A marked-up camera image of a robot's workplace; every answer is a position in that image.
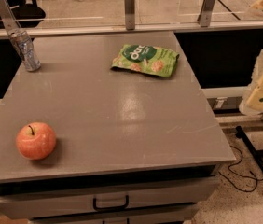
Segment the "metal bracket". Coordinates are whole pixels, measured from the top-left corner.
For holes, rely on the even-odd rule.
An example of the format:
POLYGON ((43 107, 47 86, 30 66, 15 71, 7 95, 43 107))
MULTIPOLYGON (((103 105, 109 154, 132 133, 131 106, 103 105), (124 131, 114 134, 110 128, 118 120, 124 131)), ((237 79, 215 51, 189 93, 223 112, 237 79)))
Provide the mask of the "metal bracket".
POLYGON ((125 27, 127 30, 135 29, 135 0, 124 0, 125 27))
POLYGON ((208 27, 211 23, 215 0, 203 0, 197 22, 200 27, 208 27))
POLYGON ((0 0, 0 17, 8 33, 15 32, 21 28, 16 21, 7 0, 0 0))

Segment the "left metal bracket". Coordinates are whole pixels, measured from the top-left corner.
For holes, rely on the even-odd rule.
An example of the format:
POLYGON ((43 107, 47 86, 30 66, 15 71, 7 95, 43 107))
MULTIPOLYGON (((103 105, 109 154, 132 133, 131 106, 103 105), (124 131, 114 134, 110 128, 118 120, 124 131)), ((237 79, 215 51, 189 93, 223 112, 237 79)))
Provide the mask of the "left metal bracket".
POLYGON ((7 0, 0 0, 0 17, 8 33, 15 32, 21 28, 16 21, 7 0))

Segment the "grey lower drawer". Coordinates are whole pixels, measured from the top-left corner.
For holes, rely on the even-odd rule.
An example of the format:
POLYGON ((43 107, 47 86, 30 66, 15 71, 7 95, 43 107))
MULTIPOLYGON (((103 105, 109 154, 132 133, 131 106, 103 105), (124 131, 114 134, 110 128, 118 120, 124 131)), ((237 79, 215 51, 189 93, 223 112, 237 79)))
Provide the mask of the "grey lower drawer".
POLYGON ((172 204, 132 208, 118 212, 34 218, 29 221, 29 224, 166 224, 190 220, 197 212, 196 204, 172 204))

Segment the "green rice chip bag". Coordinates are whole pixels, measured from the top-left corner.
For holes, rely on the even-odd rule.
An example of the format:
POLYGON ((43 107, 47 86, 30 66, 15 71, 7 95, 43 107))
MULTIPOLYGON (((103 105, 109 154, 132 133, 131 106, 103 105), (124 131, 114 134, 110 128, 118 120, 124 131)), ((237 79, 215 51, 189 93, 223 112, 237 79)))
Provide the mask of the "green rice chip bag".
POLYGON ((146 75, 170 77, 178 58, 179 54, 171 49, 126 44, 113 60, 112 67, 146 75))

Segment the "right metal bracket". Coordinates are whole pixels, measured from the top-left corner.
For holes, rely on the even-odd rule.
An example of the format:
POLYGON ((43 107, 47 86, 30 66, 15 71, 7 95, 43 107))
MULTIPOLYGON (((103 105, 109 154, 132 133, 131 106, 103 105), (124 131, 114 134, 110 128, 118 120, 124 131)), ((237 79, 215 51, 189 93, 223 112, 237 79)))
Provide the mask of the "right metal bracket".
POLYGON ((203 0, 197 22, 200 27, 208 27, 211 23, 215 0, 203 0))

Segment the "white horizontal rail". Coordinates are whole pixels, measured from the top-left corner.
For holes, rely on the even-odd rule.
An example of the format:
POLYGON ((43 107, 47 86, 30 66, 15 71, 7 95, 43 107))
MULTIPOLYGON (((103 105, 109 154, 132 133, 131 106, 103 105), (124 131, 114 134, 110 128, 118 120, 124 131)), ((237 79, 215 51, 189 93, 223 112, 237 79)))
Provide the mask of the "white horizontal rail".
POLYGON ((263 21, 216 21, 207 27, 198 23, 167 23, 167 24, 138 24, 133 30, 127 30, 124 25, 93 26, 93 27, 65 27, 65 28, 28 28, 31 37, 53 37, 63 35, 105 35, 119 33, 141 33, 172 31, 175 33, 212 32, 229 30, 263 29, 263 21))

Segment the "middle metal bracket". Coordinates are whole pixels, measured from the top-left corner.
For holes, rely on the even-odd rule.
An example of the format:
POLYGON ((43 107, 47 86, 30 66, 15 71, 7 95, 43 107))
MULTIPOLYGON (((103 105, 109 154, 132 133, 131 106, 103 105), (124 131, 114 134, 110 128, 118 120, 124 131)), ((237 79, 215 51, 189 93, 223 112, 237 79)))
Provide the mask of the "middle metal bracket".
POLYGON ((135 29, 135 0, 124 0, 125 27, 127 30, 135 29))

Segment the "grey drawer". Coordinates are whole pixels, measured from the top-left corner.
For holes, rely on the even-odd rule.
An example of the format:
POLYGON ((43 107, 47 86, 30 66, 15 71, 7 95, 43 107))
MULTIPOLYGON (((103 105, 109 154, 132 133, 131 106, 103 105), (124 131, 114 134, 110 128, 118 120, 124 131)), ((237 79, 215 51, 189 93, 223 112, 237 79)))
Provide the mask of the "grey drawer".
POLYGON ((166 224, 190 220, 197 212, 196 204, 172 204, 132 208, 118 212, 34 218, 29 221, 29 224, 166 224))
POLYGON ((0 196, 0 212, 11 219, 97 213, 92 200, 130 197, 124 209, 197 203, 218 187, 216 176, 0 196))

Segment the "red apple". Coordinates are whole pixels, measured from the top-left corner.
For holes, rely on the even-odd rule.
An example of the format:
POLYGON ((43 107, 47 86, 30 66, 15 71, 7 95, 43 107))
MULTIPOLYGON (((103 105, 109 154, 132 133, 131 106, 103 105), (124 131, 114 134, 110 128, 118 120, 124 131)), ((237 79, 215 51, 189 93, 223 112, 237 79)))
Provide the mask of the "red apple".
POLYGON ((56 134, 47 123, 29 123, 18 132, 16 147, 24 158, 42 160, 55 149, 56 134))

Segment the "grey top drawer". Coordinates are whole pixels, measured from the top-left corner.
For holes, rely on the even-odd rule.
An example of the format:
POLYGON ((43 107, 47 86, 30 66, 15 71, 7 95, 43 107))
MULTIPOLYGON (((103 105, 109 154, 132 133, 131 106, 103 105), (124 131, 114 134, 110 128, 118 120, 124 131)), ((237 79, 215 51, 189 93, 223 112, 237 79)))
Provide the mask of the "grey top drawer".
POLYGON ((216 176, 0 196, 0 212, 11 219, 97 213, 92 200, 130 197, 124 209, 197 203, 218 187, 216 176))

